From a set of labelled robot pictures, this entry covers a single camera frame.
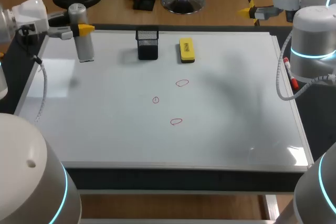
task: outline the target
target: yellow eraser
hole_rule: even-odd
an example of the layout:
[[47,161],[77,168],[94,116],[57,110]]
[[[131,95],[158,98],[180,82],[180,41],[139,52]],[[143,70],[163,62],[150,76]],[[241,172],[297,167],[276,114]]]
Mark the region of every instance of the yellow eraser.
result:
[[189,63],[195,61],[193,40],[191,38],[180,39],[181,62]]

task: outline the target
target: red marker drawing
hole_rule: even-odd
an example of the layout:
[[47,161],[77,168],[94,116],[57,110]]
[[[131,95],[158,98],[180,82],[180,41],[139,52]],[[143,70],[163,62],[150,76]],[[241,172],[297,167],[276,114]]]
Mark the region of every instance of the red marker drawing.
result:
[[289,60],[288,60],[287,57],[284,57],[283,60],[284,60],[284,61],[283,61],[283,62],[284,62],[283,64],[285,64],[286,71],[287,71],[287,74],[288,74],[288,76],[289,76],[289,78],[290,78],[290,82],[291,82],[291,84],[292,84],[292,87],[293,87],[294,90],[298,90],[298,89],[299,89],[298,82],[297,82],[297,80],[294,78],[294,76],[292,75],[292,73],[290,72],[290,63],[289,63]]
[[158,103],[159,100],[160,100],[160,99],[159,99],[158,97],[154,97],[154,98],[153,98],[153,103]]
[[185,85],[187,85],[189,83],[188,80],[180,80],[180,81],[177,81],[175,84],[179,87],[183,87]]
[[174,118],[170,120],[170,124],[172,126],[175,126],[176,124],[182,123],[182,119],[181,118]]

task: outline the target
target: red oval mark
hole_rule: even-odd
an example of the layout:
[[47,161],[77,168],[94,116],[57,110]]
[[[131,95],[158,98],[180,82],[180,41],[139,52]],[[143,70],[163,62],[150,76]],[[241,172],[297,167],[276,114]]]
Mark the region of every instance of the red oval mark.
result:
[[153,103],[158,103],[159,100],[160,100],[160,99],[159,99],[158,97],[154,97],[154,98],[153,98]]
[[183,87],[183,86],[186,86],[188,83],[189,83],[188,80],[180,80],[180,81],[177,81],[175,84],[179,87]]
[[182,123],[182,119],[181,118],[174,118],[170,120],[170,124],[172,126],[175,126],[176,124]]

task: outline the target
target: whiteboard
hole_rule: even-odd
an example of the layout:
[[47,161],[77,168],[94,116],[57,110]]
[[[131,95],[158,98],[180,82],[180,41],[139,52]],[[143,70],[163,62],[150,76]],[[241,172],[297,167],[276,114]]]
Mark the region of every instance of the whiteboard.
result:
[[[186,37],[194,63],[180,62]],[[155,61],[138,60],[134,31],[92,40],[94,62],[79,63],[73,40],[46,38],[40,50],[48,94],[36,126],[66,167],[273,172],[312,163],[295,101],[276,93],[276,37],[162,31]],[[30,122],[43,94],[36,69],[16,111]],[[280,87],[291,94],[287,77]]]

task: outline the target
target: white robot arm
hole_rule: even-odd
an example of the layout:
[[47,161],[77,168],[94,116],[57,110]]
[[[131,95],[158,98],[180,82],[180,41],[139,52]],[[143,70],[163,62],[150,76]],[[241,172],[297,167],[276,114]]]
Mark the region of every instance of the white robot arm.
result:
[[[90,35],[94,28],[88,25],[86,8],[82,4],[72,4],[66,12],[51,15],[47,15],[42,0],[28,0],[11,10],[3,9],[0,5],[0,43],[9,42],[16,36],[36,39],[41,33],[62,40],[73,37],[79,61],[87,62],[94,59]],[[0,100],[7,95],[7,92],[8,87],[0,63]]]

